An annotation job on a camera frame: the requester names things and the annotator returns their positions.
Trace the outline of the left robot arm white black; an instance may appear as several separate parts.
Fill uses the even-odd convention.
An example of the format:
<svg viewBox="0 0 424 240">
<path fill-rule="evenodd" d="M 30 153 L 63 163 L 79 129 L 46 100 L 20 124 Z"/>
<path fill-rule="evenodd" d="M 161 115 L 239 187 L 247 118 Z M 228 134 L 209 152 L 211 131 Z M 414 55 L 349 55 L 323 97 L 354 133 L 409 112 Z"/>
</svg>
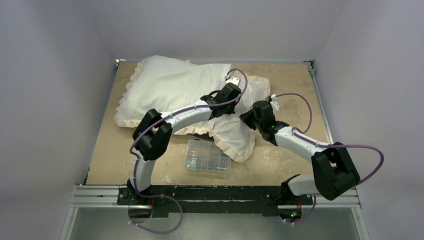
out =
<svg viewBox="0 0 424 240">
<path fill-rule="evenodd" d="M 148 188 L 156 160 L 167 150 L 171 136 L 186 127 L 200 122 L 231 115 L 245 93 L 234 83 L 226 83 L 221 90 L 212 91 L 185 107 L 167 112 L 149 110 L 136 130 L 130 154 L 136 157 L 133 175 L 129 179 L 132 189 L 129 197 L 138 205 L 149 199 Z"/>
</svg>

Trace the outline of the dark green cream-frilled pillowcase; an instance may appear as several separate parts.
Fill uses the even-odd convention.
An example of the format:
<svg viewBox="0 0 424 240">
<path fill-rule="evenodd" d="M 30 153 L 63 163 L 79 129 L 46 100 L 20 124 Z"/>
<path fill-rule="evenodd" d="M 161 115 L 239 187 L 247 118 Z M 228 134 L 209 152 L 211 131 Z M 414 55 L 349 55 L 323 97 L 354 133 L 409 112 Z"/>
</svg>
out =
<svg viewBox="0 0 424 240">
<path fill-rule="evenodd" d="M 126 92 L 116 109 L 115 123 L 119 127 L 135 128 L 150 109 L 163 113 L 185 108 L 202 96 L 221 90 L 231 68 L 229 63 L 196 65 L 188 60 L 150 56 L 137 64 L 126 84 Z M 264 77 L 248 76 L 245 80 L 236 71 L 232 75 L 241 79 L 240 89 L 248 85 L 235 113 L 192 124 L 176 134 L 208 134 L 227 156 L 243 163 L 253 153 L 256 134 L 240 120 L 240 115 L 248 112 L 253 103 L 268 97 L 271 86 Z"/>
</svg>

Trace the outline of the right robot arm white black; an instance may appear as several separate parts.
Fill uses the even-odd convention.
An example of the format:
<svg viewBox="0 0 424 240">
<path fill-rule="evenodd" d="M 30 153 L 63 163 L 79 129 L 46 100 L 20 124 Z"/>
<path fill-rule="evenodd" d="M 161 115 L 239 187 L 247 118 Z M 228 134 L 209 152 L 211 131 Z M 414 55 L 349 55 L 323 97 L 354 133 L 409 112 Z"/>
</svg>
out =
<svg viewBox="0 0 424 240">
<path fill-rule="evenodd" d="M 287 149 L 312 166 L 312 174 L 297 174 L 281 183 L 280 198 L 288 204 L 302 195 L 321 195 L 332 201 L 360 183 L 361 177 L 346 148 L 329 144 L 300 133 L 288 123 L 276 120 L 270 102 L 261 100 L 240 115 L 250 129 L 276 147 Z"/>
</svg>

